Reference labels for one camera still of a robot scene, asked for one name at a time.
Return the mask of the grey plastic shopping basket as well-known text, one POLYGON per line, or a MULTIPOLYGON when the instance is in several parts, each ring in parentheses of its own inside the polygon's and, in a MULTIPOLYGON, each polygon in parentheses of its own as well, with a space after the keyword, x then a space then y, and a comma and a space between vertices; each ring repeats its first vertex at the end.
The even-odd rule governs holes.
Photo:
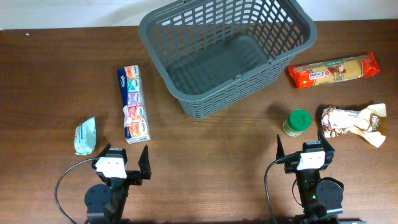
POLYGON ((168 91, 202 119, 274 83, 317 27, 295 0, 175 1, 139 35, 168 91))

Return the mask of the green lid jar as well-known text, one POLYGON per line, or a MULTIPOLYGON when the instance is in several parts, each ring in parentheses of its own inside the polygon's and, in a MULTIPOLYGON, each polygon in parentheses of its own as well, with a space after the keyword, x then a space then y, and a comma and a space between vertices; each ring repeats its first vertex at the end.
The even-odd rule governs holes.
POLYGON ((310 114, 305 110, 294 110, 284 121, 282 129, 291 137, 298 137, 306 131, 312 123, 310 114))

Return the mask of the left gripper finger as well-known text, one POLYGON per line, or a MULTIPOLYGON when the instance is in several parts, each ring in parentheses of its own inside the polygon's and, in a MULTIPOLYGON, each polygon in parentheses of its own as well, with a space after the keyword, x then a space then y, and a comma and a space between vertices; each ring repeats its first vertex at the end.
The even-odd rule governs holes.
POLYGON ((149 162, 148 145, 144 146, 138 165, 140 167, 141 179, 150 180, 152 177, 152 171, 149 162))
POLYGON ((108 144, 104 147, 104 149, 97 155, 97 157, 104 157, 104 156, 108 153, 108 151, 109 151, 110 148, 111 148, 111 144, 108 143, 108 144))

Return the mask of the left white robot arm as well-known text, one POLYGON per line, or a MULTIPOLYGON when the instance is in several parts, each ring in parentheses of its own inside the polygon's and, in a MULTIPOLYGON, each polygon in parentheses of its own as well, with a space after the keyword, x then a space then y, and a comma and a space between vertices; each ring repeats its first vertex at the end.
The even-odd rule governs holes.
POLYGON ((90 187, 85 194, 86 223, 131 223, 123 218, 124 206, 130 186, 151 179, 148 147, 143 148, 139 158, 139 170, 126 170, 126 163, 126 150, 110 144, 93 159, 91 166, 103 183, 90 187))

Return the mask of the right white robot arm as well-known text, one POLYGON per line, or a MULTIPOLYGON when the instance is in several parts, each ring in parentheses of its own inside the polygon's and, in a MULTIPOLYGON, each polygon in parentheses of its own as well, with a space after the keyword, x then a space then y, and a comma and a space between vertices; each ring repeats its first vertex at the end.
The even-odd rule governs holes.
POLYGON ((277 136, 276 164, 284 165, 286 174, 295 174, 300 206, 303 213, 290 221, 295 224, 360 224, 363 220, 340 220, 343 213, 344 184, 331 177, 320 176, 332 162, 334 148, 318 133, 318 140, 305 142, 302 150, 286 155, 280 137, 277 136))

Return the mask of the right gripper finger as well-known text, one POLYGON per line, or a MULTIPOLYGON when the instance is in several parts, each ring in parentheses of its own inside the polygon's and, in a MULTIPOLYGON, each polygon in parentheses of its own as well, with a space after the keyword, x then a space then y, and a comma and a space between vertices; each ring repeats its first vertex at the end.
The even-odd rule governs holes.
POLYGON ((277 135, 277 152, 276 152, 276 159, 282 159, 285 157, 285 152, 284 152, 284 148, 282 145, 282 142, 280 140, 280 136, 279 134, 277 135))
POLYGON ((324 135, 322 134, 322 132, 321 132, 321 131, 318 131, 317 134, 318 134, 318 140, 321 142, 324 151, 325 151, 326 153, 334 153, 334 152, 335 152, 334 148, 333 148, 333 147, 330 145, 330 143, 326 140, 326 138, 324 137, 324 135))

